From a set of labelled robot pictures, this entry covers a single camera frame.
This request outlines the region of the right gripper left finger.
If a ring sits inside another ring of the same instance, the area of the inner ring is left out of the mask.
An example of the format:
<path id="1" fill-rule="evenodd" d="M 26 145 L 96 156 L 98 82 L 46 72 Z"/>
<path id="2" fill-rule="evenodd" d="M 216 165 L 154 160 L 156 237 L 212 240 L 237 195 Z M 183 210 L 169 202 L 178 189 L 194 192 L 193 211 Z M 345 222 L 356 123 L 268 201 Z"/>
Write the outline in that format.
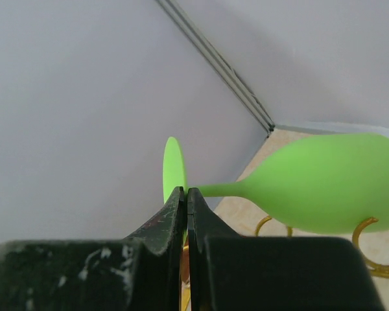
<path id="1" fill-rule="evenodd" d="M 179 310 L 185 194 L 113 240 L 0 244 L 0 310 Z"/>

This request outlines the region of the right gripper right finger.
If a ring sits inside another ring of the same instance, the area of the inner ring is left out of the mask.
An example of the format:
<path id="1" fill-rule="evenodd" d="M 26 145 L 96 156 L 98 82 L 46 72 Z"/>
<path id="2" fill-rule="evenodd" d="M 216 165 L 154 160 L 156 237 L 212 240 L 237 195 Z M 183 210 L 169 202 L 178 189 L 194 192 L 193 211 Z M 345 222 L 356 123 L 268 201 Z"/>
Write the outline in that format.
<path id="1" fill-rule="evenodd" d="M 336 237 L 242 236 L 200 191 L 187 195 L 193 310 L 383 310 L 353 244 Z"/>

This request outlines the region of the green wine glass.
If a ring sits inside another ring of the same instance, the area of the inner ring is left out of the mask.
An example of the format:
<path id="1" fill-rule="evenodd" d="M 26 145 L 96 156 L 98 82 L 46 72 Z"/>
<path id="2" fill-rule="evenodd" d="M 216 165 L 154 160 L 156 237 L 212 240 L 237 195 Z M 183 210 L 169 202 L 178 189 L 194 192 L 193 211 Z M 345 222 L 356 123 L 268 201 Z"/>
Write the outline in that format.
<path id="1" fill-rule="evenodd" d="M 350 234 L 389 230 L 389 138 L 377 133 L 312 135 L 269 155 L 235 183 L 201 185 L 208 197 L 241 197 L 291 228 Z"/>

